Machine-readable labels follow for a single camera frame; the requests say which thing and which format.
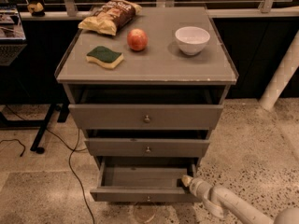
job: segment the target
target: floor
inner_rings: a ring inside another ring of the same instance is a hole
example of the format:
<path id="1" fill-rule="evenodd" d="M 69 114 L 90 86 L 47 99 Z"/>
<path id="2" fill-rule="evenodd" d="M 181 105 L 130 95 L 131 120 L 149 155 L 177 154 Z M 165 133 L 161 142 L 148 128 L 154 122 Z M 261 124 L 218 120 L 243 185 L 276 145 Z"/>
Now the floor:
<path id="1" fill-rule="evenodd" d="M 40 119 L 46 105 L 9 105 L 8 119 Z M 57 123 L 53 114 L 40 146 L 30 151 L 37 130 L 2 130 L 0 140 L 0 223 L 241 223 L 231 213 L 224 220 L 210 215 L 201 203 L 99 203 L 89 190 L 98 170 L 84 150 L 83 135 L 72 117 Z M 279 99 L 273 110 L 263 110 L 254 99 L 226 100 L 221 120 L 211 136 L 198 175 L 219 184 L 274 218 L 299 206 L 299 99 Z"/>

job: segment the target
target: green and yellow sponge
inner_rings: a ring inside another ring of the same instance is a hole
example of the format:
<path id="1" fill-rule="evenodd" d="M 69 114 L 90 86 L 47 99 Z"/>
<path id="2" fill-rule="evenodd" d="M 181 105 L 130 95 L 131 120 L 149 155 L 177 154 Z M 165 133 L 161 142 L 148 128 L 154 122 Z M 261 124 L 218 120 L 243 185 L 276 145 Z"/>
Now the green and yellow sponge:
<path id="1" fill-rule="evenodd" d="M 86 60 L 89 63 L 97 63 L 106 69 L 112 70 L 123 60 L 123 54 L 99 46 L 87 53 Z"/>

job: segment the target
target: drawer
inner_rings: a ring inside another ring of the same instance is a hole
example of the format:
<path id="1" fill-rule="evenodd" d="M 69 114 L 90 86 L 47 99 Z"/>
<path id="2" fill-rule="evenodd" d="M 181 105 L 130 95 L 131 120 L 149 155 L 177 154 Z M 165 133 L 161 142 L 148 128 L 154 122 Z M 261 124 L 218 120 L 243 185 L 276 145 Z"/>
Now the drawer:
<path id="1" fill-rule="evenodd" d="M 214 129 L 222 105 L 70 105 L 80 129 Z"/>
<path id="2" fill-rule="evenodd" d="M 104 157 L 99 185 L 91 190 L 100 202 L 200 202 L 181 182 L 195 176 L 195 159 Z"/>
<path id="3" fill-rule="evenodd" d="M 93 156 L 204 157 L 209 145 L 197 131 L 97 131 L 94 136 L 85 141 Z"/>

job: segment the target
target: apple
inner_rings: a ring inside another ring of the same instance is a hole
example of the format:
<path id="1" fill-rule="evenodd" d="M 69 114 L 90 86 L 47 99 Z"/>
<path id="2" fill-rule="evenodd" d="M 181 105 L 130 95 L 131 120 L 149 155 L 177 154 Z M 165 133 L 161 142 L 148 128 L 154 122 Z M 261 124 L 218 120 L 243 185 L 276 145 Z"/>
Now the apple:
<path id="1" fill-rule="evenodd" d="M 135 28 L 128 33 L 127 43 L 130 49 L 140 51 L 148 45 L 148 36 L 142 29 Z"/>

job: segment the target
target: white bowl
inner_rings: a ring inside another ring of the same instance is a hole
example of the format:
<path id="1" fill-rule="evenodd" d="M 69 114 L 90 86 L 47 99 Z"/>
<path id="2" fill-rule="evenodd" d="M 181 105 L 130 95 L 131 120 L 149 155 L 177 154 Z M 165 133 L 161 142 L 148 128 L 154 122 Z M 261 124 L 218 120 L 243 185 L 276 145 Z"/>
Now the white bowl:
<path id="1" fill-rule="evenodd" d="M 178 47 L 186 55 L 195 55 L 202 51 L 209 38 L 209 32 L 200 27 L 185 26 L 176 31 Z"/>

